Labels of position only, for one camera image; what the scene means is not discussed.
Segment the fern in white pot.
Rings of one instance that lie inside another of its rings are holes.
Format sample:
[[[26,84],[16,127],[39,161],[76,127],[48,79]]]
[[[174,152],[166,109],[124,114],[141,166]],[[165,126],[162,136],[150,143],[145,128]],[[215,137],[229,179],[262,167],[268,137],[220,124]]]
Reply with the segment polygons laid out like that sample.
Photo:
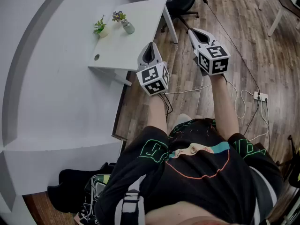
[[[98,20],[95,24],[93,24],[94,26],[93,33],[98,35],[100,38],[104,38],[108,35],[108,29],[106,23],[104,22],[104,17],[105,15],[102,15],[100,20]]]

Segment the person's black printed t-shirt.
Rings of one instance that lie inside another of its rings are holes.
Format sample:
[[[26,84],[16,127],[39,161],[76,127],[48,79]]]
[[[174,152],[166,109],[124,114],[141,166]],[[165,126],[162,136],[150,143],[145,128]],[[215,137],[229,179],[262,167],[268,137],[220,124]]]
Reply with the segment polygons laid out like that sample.
[[[282,175],[261,145],[242,134],[225,140],[212,119],[167,135],[147,126],[120,155],[95,205],[100,225],[139,180],[145,212],[185,201],[228,223],[258,225],[277,202]]]

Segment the person's grey trousers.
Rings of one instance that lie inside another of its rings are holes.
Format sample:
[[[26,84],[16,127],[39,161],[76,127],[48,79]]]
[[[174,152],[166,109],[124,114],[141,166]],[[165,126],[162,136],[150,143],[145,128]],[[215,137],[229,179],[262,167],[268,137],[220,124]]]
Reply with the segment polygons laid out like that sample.
[[[184,113],[180,114],[173,125],[172,131],[175,133],[184,129],[185,127],[189,126],[193,120],[194,119]]]

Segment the purple flower plant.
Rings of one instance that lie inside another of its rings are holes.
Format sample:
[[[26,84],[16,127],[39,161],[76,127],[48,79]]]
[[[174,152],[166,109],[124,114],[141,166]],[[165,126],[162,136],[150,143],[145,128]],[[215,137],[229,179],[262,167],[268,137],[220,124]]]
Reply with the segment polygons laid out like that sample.
[[[121,22],[122,20],[125,20],[125,19],[126,19],[126,15],[122,11],[119,11],[119,12],[114,11],[113,12],[113,15],[112,15],[113,22]]]

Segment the person's left forearm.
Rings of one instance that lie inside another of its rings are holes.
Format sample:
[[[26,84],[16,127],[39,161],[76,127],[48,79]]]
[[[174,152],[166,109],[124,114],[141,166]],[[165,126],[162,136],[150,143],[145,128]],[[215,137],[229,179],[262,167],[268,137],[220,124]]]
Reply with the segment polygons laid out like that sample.
[[[159,95],[151,96],[149,99],[147,125],[156,127],[168,134],[165,104]]]

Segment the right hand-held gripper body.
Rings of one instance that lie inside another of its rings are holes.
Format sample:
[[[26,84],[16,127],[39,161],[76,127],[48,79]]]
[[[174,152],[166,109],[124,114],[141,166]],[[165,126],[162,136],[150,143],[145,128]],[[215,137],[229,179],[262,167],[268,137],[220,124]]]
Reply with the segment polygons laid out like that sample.
[[[195,49],[194,54],[194,62],[207,75],[220,75],[228,70],[230,53],[226,46],[217,40],[205,48]]]

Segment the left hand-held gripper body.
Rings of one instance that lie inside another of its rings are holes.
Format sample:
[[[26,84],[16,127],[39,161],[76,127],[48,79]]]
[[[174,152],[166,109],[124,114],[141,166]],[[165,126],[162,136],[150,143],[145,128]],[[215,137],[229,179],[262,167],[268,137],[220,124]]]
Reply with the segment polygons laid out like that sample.
[[[148,96],[168,89],[169,72],[165,61],[136,73],[138,81]]]

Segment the person's right forearm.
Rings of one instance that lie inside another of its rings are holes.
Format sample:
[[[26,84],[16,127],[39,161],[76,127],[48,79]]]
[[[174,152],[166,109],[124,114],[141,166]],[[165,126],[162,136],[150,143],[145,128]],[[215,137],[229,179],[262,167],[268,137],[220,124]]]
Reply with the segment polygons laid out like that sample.
[[[239,124],[234,105],[227,89],[227,83],[222,75],[210,76],[216,128],[219,134],[228,140],[239,132]]]

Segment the white power strip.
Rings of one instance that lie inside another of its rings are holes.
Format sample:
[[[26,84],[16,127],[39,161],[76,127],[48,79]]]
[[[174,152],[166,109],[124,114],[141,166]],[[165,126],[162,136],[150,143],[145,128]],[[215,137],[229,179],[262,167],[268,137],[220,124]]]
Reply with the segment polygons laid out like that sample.
[[[255,91],[254,95],[253,95],[253,99],[261,101],[261,102],[267,102],[268,101],[268,95],[265,94],[265,93]]]

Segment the white-legged desk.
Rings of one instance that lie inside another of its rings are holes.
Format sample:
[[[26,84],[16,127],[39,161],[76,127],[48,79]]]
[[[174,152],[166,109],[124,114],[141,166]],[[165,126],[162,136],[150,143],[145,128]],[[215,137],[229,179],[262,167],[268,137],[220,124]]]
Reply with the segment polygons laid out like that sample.
[[[259,7],[258,7],[259,10],[263,9],[264,1],[265,0],[260,0]],[[293,13],[294,15],[296,15],[300,19],[300,6],[298,6],[297,4],[293,4],[291,2],[291,0],[278,0],[278,1],[280,3],[280,8],[279,8],[279,11],[276,15],[276,18],[275,18],[271,28],[268,31],[268,36],[269,37],[272,36],[275,28],[278,26],[278,24],[281,20],[281,17],[283,15],[284,10],[287,10],[287,11]]]

